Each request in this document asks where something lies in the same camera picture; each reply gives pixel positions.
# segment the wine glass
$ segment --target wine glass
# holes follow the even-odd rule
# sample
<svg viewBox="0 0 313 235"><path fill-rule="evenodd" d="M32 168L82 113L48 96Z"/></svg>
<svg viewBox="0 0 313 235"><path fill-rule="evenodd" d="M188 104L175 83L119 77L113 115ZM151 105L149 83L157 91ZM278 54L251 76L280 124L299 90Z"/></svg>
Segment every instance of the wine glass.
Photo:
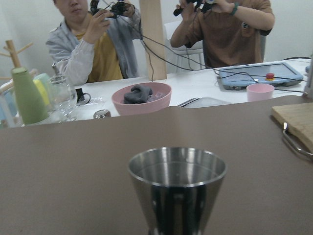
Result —
<svg viewBox="0 0 313 235"><path fill-rule="evenodd" d="M74 121L71 113L77 103L77 93L75 88L63 75L56 75L50 79L49 83L50 100L55 110L60 111L65 121Z"/></svg>

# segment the red button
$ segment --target red button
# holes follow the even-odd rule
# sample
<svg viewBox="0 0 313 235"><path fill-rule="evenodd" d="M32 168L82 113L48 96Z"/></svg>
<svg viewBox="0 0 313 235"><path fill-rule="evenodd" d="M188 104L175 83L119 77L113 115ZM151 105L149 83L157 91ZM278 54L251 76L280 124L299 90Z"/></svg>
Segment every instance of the red button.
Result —
<svg viewBox="0 0 313 235"><path fill-rule="evenodd" d="M274 74L273 73L267 73L266 74L266 80L274 80Z"/></svg>

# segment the gray cloth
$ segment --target gray cloth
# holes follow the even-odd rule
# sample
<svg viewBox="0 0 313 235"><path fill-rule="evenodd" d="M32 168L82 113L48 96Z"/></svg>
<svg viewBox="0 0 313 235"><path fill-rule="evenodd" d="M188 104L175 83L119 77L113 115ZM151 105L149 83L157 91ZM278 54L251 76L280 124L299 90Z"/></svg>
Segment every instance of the gray cloth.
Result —
<svg viewBox="0 0 313 235"><path fill-rule="evenodd" d="M107 33L114 44L123 78L138 77L133 45L133 39L141 39L138 9L131 18L119 16L108 20L111 23ZM93 44L78 41L63 20L59 27L50 32L46 45L61 73L69 77L74 85L86 83L92 70Z"/></svg>
<svg viewBox="0 0 313 235"><path fill-rule="evenodd" d="M142 104L146 103L153 91L150 87L135 85L131 88L131 92L124 94L125 104Z"/></svg>

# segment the metal cup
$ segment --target metal cup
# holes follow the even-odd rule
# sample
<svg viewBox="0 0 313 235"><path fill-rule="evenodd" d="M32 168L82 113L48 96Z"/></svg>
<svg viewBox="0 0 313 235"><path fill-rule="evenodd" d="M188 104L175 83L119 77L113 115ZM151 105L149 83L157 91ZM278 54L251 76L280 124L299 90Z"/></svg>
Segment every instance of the metal cup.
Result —
<svg viewBox="0 0 313 235"><path fill-rule="evenodd" d="M135 155L129 172L151 235L202 235L226 164L194 148L163 147Z"/></svg>

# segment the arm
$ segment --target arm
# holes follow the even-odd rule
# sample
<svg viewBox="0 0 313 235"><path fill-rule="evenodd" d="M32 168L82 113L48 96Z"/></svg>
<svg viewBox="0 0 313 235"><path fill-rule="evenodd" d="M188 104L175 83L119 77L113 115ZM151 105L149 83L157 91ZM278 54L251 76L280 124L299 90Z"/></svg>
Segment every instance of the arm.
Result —
<svg viewBox="0 0 313 235"><path fill-rule="evenodd" d="M212 11L230 14L234 6L234 3L228 3L226 0L216 0L216 5L212 7ZM237 17L249 26L260 30L270 30L275 23L275 17L272 13L243 6L238 6L234 17Z"/></svg>
<svg viewBox="0 0 313 235"><path fill-rule="evenodd" d="M172 47L181 47L188 43L188 39L186 37L187 31L196 16L193 3L187 3L186 0L180 0L179 2L181 8L183 8L184 10L181 13L182 21L177 29L174 31L171 38Z"/></svg>
<svg viewBox="0 0 313 235"><path fill-rule="evenodd" d="M64 25L66 29L59 29L59 32L50 34L46 42L49 54L57 63L58 70L67 76L73 85L83 85L87 82L92 70L94 43L109 27L110 22L104 21L104 18L111 15L108 11L97 12L92 17L83 39L75 48L73 44L77 39L67 26Z"/></svg>
<svg viewBox="0 0 313 235"><path fill-rule="evenodd" d="M141 15L137 8L132 5L128 0L125 1L128 3L127 11L124 12L122 21L126 21L129 31L133 39L142 39L141 37Z"/></svg>

